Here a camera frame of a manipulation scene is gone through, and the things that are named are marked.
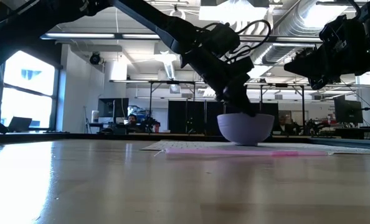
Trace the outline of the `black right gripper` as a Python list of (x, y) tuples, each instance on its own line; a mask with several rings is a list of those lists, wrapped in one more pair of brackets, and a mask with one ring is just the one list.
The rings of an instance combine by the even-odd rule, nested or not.
[(304, 77), (312, 90), (320, 90), (333, 77), (370, 71), (369, 41), (365, 37), (320, 37), (316, 51), (297, 52), (284, 70)]

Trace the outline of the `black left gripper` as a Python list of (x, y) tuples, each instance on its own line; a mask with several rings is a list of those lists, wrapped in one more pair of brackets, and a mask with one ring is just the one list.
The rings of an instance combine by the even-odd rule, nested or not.
[(247, 75), (254, 65), (246, 57), (227, 63), (204, 47), (198, 47), (181, 55), (181, 65), (190, 65), (214, 91), (224, 94), (224, 104), (238, 109), (250, 117), (256, 115), (247, 96)]

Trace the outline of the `pink drinking straw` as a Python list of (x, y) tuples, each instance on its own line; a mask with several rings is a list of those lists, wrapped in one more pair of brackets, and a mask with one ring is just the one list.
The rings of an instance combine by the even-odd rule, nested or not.
[(224, 149), (180, 149), (167, 148), (160, 150), (156, 155), (165, 154), (200, 154), (200, 155), (220, 155), (220, 156), (328, 156), (324, 151), (250, 151), (250, 150), (224, 150)]

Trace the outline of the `purple bowl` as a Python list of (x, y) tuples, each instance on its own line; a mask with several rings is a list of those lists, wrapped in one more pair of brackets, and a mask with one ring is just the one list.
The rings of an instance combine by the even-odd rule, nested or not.
[(217, 124), (223, 137), (237, 145), (255, 146), (266, 140), (273, 129), (275, 117), (256, 114), (251, 117), (243, 113), (220, 114)]

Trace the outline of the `black computer monitor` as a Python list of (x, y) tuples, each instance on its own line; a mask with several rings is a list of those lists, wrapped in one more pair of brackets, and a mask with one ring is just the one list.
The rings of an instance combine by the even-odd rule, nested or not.
[(338, 123), (363, 123), (362, 104), (342, 97), (334, 99), (334, 114)]
[(128, 116), (128, 98), (100, 98), (98, 100), (98, 111), (100, 117), (124, 118)]

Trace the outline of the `person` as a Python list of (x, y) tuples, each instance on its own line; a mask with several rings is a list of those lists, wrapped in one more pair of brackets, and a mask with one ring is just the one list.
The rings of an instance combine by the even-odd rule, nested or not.
[(296, 126), (293, 123), (287, 123), (287, 118), (281, 116), (278, 124), (273, 128), (273, 133), (284, 136), (296, 135)]
[(137, 117), (134, 114), (128, 116), (128, 122), (126, 124), (126, 129), (128, 133), (141, 133), (142, 130), (140, 125), (137, 124)]

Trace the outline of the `black partition panels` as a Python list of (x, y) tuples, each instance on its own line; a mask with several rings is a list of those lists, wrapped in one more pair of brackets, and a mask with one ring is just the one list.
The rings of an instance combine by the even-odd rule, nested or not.
[[(276, 103), (251, 103), (256, 114), (270, 114), (278, 121)], [(241, 113), (238, 109), (212, 101), (173, 101), (168, 103), (168, 129), (178, 134), (205, 134), (223, 136), (217, 124), (220, 114)]]

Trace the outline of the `grey woven placemat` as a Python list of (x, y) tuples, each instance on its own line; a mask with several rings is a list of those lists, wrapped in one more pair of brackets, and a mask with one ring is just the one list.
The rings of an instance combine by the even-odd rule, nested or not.
[(361, 147), (325, 146), (305, 143), (259, 143), (256, 146), (238, 146), (231, 142), (159, 141), (142, 148), (144, 151), (160, 151), (167, 148), (180, 149), (228, 149), (250, 151), (324, 151), (333, 154), (370, 154)]

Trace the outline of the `overhead light bar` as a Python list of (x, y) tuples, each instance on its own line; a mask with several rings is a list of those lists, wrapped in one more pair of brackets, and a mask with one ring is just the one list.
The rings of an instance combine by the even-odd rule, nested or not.
[[(156, 34), (131, 34), (131, 33), (63, 33), (50, 32), (41, 36), (45, 40), (60, 39), (86, 39), (86, 40), (159, 40)], [(267, 42), (288, 42), (288, 43), (322, 43), (319, 37), (310, 36), (277, 36), (272, 35)]]

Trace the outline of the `black laptop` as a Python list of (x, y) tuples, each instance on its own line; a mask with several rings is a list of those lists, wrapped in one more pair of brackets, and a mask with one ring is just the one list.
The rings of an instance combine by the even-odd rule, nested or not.
[(29, 130), (29, 126), (31, 125), (32, 118), (23, 118), (14, 116), (9, 123), (8, 130), (11, 133), (20, 133)]

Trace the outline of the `silver ventilation duct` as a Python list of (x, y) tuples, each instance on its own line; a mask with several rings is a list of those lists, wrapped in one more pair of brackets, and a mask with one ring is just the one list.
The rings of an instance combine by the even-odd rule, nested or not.
[[(336, 19), (348, 7), (339, 5), (322, 5), (321, 0), (301, 0), (274, 29), (279, 36), (317, 36), (325, 24)], [(253, 52), (255, 64), (276, 64), (289, 55), (294, 47), (275, 46), (264, 43)]]

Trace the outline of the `black aluminium table frame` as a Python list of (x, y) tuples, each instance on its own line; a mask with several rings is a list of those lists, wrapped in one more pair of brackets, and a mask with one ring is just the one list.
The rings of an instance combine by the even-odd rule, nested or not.
[[(203, 141), (225, 142), (222, 136), (203, 136), (198, 134), (145, 134), (134, 133), (125, 135), (115, 134), (79, 134), (66, 132), (52, 133), (13, 133), (7, 132), (7, 127), (0, 123), (0, 144), (17, 144), (22, 142), (41, 142), (63, 139), (92, 139), (92, 140), (129, 140), (129, 141)], [(272, 136), (265, 140), (269, 143), (305, 143), (321, 144), (326, 146), (358, 147), (370, 149), (370, 140), (360, 139), (336, 139), (336, 138), (313, 138), (309, 136)]]

